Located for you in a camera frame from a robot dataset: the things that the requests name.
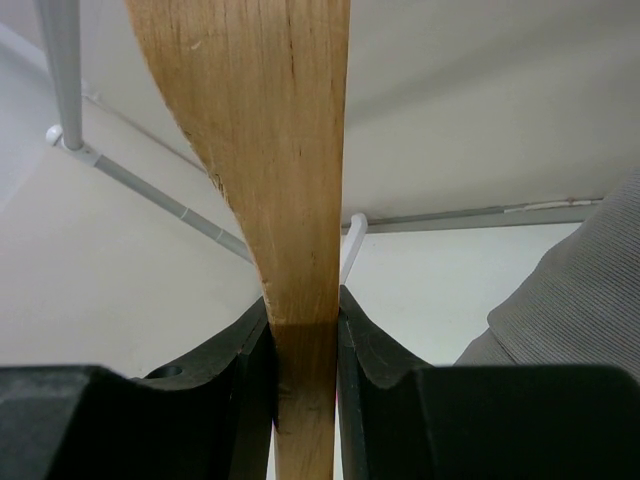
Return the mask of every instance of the wooden stick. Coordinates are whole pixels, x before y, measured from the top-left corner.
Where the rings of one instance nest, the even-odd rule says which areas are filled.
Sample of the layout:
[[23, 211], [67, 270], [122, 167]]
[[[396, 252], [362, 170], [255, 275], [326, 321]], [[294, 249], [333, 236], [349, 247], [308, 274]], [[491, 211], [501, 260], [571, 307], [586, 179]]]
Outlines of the wooden stick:
[[279, 359], [278, 478], [332, 478], [349, 0], [127, 5], [260, 273]]

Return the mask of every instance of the gray fabric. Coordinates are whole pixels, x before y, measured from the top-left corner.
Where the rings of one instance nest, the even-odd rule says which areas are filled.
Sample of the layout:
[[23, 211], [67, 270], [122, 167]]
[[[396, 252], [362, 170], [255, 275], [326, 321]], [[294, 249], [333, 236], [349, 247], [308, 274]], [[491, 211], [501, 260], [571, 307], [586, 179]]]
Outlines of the gray fabric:
[[458, 365], [606, 364], [640, 381], [640, 170], [488, 320]]

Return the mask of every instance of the metal pipe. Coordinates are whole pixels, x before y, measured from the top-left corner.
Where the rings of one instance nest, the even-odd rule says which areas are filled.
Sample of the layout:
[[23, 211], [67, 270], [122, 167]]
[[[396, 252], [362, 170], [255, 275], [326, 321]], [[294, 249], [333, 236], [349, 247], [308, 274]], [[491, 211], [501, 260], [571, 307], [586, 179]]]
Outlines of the metal pipe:
[[131, 190], [142, 195], [164, 211], [169, 212], [190, 227], [195, 228], [200, 233], [211, 238], [222, 247], [235, 253], [239, 257], [242, 257], [247, 262], [252, 263], [249, 249], [242, 240], [218, 227], [216, 224], [211, 223], [202, 215], [199, 215], [193, 210], [185, 207], [181, 203], [169, 197], [167, 194], [158, 190], [153, 185], [145, 182], [140, 177], [137, 177], [126, 168], [121, 167], [104, 155], [101, 155], [100, 158], [98, 158], [98, 161], [94, 166], [118, 183], [129, 187]]
[[78, 0], [35, 0], [53, 79], [64, 146], [82, 148], [82, 81]]

